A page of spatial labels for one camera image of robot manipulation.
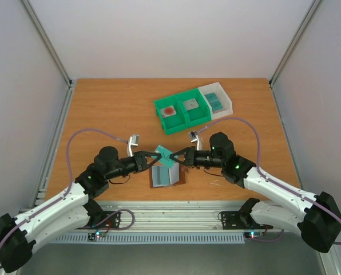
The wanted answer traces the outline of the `brown leather card holder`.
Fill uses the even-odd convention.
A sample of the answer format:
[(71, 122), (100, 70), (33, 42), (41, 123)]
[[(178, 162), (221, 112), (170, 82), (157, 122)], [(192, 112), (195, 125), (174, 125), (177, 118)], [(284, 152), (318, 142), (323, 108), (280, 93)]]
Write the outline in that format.
[(171, 168), (156, 165), (149, 171), (150, 188), (173, 187), (187, 182), (188, 169), (174, 164)]

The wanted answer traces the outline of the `teal credit card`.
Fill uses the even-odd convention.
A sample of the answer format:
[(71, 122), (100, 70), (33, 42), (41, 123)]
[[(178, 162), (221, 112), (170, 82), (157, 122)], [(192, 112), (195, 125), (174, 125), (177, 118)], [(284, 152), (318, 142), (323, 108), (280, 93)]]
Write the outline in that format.
[(168, 168), (172, 168), (173, 165), (175, 164), (175, 161), (173, 161), (172, 159), (170, 159), (170, 155), (172, 154), (172, 151), (168, 150), (167, 148), (165, 148), (162, 145), (158, 145), (155, 149), (156, 153), (159, 153), (161, 155), (161, 159), (159, 160), (159, 162), (168, 167)]
[(163, 165), (152, 167), (152, 186), (165, 187), (171, 184), (169, 177), (169, 168)]

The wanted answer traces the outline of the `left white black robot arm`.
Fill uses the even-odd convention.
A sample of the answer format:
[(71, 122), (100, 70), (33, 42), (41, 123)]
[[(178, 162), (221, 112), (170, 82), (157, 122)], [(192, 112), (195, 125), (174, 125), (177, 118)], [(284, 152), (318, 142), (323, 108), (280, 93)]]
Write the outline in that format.
[(16, 271), (43, 245), (65, 232), (98, 227), (103, 214), (95, 198), (108, 189), (109, 181), (146, 171), (160, 159), (161, 154), (147, 151), (120, 159), (116, 148), (104, 147), (94, 162), (56, 196), (14, 217), (1, 215), (0, 269)]

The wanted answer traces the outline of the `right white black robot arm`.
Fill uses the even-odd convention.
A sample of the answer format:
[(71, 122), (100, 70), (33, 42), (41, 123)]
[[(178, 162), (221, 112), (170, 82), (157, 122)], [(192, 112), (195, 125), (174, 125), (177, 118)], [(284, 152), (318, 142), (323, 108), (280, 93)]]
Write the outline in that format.
[(271, 225), (301, 236), (314, 250), (328, 253), (341, 232), (341, 213), (332, 195), (316, 195), (294, 187), (265, 172), (251, 160), (237, 154), (227, 135), (218, 132), (209, 139), (210, 149), (186, 147), (170, 159), (194, 168), (220, 168), (230, 183), (257, 192), (277, 205), (249, 199), (240, 209), (241, 223)]

